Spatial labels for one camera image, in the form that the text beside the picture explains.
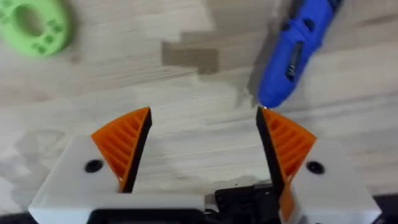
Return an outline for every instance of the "black screw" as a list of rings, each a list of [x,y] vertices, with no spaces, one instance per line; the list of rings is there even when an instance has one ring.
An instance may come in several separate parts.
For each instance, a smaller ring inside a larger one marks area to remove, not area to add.
[[[316,175],[322,175],[325,173],[325,167],[317,161],[310,161],[307,163],[307,169]]]
[[[89,174],[99,171],[104,166],[104,162],[101,159],[93,159],[88,161],[85,166],[85,171]]]

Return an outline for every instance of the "wooden table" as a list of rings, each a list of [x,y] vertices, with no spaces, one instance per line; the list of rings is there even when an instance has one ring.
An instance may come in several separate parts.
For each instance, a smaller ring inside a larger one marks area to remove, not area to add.
[[[136,108],[154,125],[137,192],[269,178],[252,94],[288,1],[71,0],[62,53],[0,43],[0,213],[26,209],[74,136]],[[276,111],[339,141],[372,193],[398,191],[398,1],[346,0]]]

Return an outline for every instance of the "blue plastic tool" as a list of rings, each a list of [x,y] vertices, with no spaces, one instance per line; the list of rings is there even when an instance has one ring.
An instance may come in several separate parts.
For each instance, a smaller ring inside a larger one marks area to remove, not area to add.
[[[342,0],[295,0],[289,20],[282,26],[274,53],[264,71],[258,92],[260,104],[279,106],[294,91],[312,53]]]

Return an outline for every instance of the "green ring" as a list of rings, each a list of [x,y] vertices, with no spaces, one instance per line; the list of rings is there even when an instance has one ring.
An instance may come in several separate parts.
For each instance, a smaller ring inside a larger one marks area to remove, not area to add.
[[[18,11],[34,11],[43,24],[43,32],[34,35],[23,28]],[[18,51],[35,57],[55,54],[67,44],[70,23],[58,0],[0,0],[0,31],[4,40]]]

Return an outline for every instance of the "black screw hole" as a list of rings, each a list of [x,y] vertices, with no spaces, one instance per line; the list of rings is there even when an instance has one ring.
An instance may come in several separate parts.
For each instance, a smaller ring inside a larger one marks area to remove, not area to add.
[[[85,171],[89,174],[99,171],[104,166],[104,162],[101,159],[93,159],[88,161],[85,166]]]
[[[312,32],[315,29],[315,23],[311,19],[304,19],[303,23],[310,32]]]
[[[325,167],[317,161],[310,161],[307,163],[307,169],[316,175],[322,175],[325,173]]]

